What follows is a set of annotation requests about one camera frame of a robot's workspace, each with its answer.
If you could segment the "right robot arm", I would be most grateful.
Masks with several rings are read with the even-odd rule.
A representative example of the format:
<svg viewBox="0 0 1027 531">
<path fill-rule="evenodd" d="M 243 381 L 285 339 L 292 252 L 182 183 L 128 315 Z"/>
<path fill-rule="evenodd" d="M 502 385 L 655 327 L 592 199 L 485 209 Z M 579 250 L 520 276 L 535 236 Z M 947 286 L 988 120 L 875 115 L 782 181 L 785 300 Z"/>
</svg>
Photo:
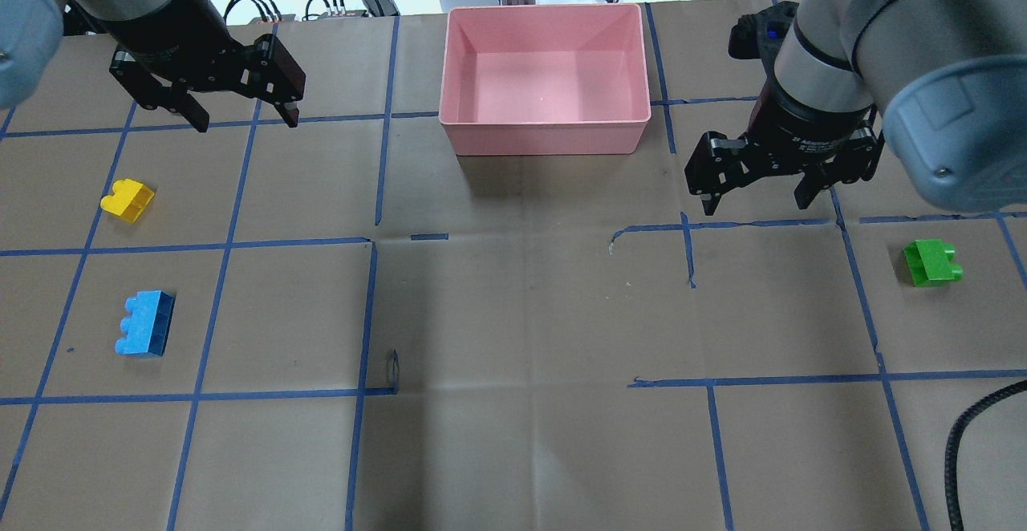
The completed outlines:
<svg viewBox="0 0 1027 531">
<path fill-rule="evenodd" d="M 765 83 L 736 139 L 705 132 L 689 192 L 800 176 L 806 208 L 869 181 L 891 148 L 918 195 L 955 213 L 1025 202 L 1026 0 L 802 0 L 737 20 L 729 55 Z"/>
</svg>

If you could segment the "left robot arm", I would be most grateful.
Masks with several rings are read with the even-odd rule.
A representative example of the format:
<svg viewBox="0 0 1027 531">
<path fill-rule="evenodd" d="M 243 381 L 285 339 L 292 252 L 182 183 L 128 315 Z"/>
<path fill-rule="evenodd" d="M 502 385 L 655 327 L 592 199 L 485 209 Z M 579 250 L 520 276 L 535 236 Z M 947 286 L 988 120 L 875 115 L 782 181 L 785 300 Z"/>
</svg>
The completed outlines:
<svg viewBox="0 0 1027 531">
<path fill-rule="evenodd" d="M 231 92 L 268 103 L 298 125 L 306 74 L 274 34 L 245 45 L 210 0 L 1 0 L 1 103 L 32 96 L 65 34 L 65 9 L 80 8 L 116 47 L 109 71 L 139 107 L 162 110 L 198 132 L 210 112 L 198 93 Z"/>
</svg>

